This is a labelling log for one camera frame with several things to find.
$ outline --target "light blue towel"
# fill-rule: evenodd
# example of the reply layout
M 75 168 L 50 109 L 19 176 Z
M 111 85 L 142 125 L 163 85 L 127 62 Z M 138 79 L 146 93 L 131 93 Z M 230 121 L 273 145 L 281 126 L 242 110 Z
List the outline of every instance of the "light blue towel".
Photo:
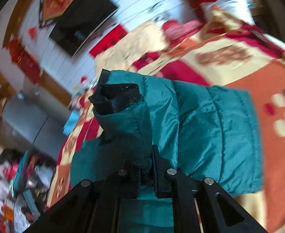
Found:
M 79 117 L 80 117 L 80 113 L 78 111 L 73 110 L 71 112 L 71 115 L 63 128 L 63 133 L 66 136 L 68 136 L 72 132 L 72 130 L 74 129 L 74 127 L 76 126 L 79 120 Z

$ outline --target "teal puffer jacket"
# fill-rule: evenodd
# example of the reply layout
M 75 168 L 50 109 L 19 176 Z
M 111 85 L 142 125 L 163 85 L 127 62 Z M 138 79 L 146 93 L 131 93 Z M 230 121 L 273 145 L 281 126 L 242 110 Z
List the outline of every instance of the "teal puffer jacket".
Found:
M 94 111 L 110 142 L 99 137 L 75 153 L 72 186 L 83 179 L 105 178 L 120 169 L 125 158 L 146 159 L 156 144 L 172 167 L 197 180 L 212 177 L 232 196 L 261 190 L 258 120 L 248 92 L 112 71 L 106 84 L 119 83 L 138 85 L 141 100 L 114 114 Z M 124 232 L 172 227 L 170 204 L 152 192 L 145 187 L 139 200 L 124 201 L 123 211 L 132 206 L 141 209 L 121 216 L 125 225 L 131 225 Z

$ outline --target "patterned blanket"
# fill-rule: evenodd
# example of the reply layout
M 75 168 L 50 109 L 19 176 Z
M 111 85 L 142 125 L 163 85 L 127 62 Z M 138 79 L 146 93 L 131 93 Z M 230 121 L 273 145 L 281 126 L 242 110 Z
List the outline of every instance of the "patterned blanket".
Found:
M 213 17 L 176 47 L 147 53 L 127 69 L 144 75 L 250 92 L 261 128 L 264 189 L 238 197 L 269 232 L 285 232 L 285 51 L 256 26 L 213 8 Z M 85 140 L 102 133 L 89 90 L 79 98 L 79 121 L 60 152 L 48 198 L 52 206 L 70 190 L 70 165 Z

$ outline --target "tv screen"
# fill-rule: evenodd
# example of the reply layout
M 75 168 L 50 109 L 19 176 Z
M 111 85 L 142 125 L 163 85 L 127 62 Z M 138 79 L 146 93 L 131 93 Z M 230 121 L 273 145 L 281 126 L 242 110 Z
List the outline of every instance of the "tv screen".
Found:
M 59 18 L 50 38 L 74 56 L 94 31 L 117 10 L 110 0 L 73 0 Z

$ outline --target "red polka dot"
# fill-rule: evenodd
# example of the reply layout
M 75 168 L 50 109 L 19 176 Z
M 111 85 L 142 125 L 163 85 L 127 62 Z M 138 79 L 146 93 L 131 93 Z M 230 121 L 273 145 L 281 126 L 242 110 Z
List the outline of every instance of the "red polka dot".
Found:
M 275 115 L 275 107 L 272 103 L 266 103 L 264 108 L 269 115 Z

